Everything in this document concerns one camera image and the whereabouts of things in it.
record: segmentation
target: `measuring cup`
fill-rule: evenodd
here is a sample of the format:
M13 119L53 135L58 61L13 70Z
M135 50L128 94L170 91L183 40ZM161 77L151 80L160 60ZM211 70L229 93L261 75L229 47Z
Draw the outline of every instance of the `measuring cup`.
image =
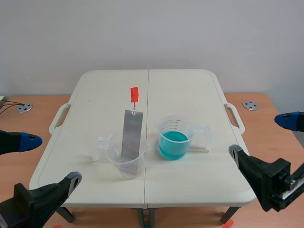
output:
M178 115L170 114L155 124L159 130L160 153L169 159L179 159L186 154L196 135L206 136L205 149L211 150L211 131L206 125L191 123Z
M98 137L97 141L96 145L105 150L107 159L118 169L121 177L132 179L142 174L145 168L144 153L151 149L143 135L141 135L138 157L133 160L121 157L123 131L112 134L109 138ZM94 152L92 159L97 161L99 155Z

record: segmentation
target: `wooden table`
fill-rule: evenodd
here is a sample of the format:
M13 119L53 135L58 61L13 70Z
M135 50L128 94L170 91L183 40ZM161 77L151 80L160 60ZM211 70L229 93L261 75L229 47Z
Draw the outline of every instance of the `wooden table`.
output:
M284 158L292 163L292 171L304 162L304 151L291 131L277 126L274 117L278 114L265 94L226 94L227 101L238 110L246 127L243 134L251 155L266 162ZM34 108L27 113L17 113L12 107L0 115L0 129L8 132L28 132L39 135L43 144L29 152L0 156L0 202L13 196L16 183L29 186L30 178L50 139L50 126L58 108L69 100L69 96L14 96L11 101L32 102ZM257 111L243 108L244 100L259 104ZM299 228L304 226L304 195L279 213L264 212L258 201L241 208L234 216L233 228ZM45 227L61 225L63 228L136 228L139 227L136 211L118 208L69 208L76 220L68 224L54 214ZM206 208L162 208L156 210L156 228L217 228L219 219L227 207Z

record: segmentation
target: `white table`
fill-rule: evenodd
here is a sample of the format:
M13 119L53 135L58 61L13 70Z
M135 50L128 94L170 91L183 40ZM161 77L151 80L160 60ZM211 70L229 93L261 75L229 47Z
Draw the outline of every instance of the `white table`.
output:
M135 86L139 88L136 110L144 113L142 133L147 135L152 150L145 157L145 174L122 180L110 163L92 163L91 154L97 136L109 136L122 129L124 110L133 108L130 88ZM225 107L231 109L238 127L230 123ZM64 123L58 126L66 110L69 111ZM207 124L213 136L212 151L190 149L179 160L162 159L154 123L170 113ZM216 76L210 71L90 71L81 77L69 102L56 114L49 128L52 137L33 174L30 189L58 182L67 173L78 171L83 180L63 207L153 209L221 205L232 207L227 214L230 217L255 199L228 153L232 144L239 144L248 153L241 136L244 130L236 108L227 104ZM203 137L197 137L193 148L203 145Z

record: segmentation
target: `table leg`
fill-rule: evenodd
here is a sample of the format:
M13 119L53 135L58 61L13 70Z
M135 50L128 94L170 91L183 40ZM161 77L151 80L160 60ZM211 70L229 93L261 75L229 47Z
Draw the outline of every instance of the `table leg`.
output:
M57 213L61 215L68 223L74 222L74 217L67 208L58 208Z
M139 219L139 224L141 228L155 228L155 210L157 208L148 208L148 209L142 209L137 208L137 215ZM148 210L149 214L145 215L144 210Z
M150 216L150 228L155 228L155 210L157 208L149 208L149 216Z
M144 213L143 213L143 209L142 209L142 208L136 208L135 210L137 211L137 215L138 215L140 227L141 227L141 228L145 228L145 225L144 225Z
M226 223L226 222L228 222L228 220L229 219L231 219L231 217L236 213L236 211L238 210L238 209L240 209L241 207L230 207L227 211L226 211L226 213L223 215L223 217L221 218L221 222L222 223Z

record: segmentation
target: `red clip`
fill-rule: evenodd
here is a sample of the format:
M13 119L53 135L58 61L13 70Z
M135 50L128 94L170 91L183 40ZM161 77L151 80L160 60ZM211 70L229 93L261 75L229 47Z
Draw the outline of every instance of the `red clip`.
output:
M131 102L138 102L138 88L131 88Z
M222 228L231 228L233 225L233 220L229 219L223 226Z

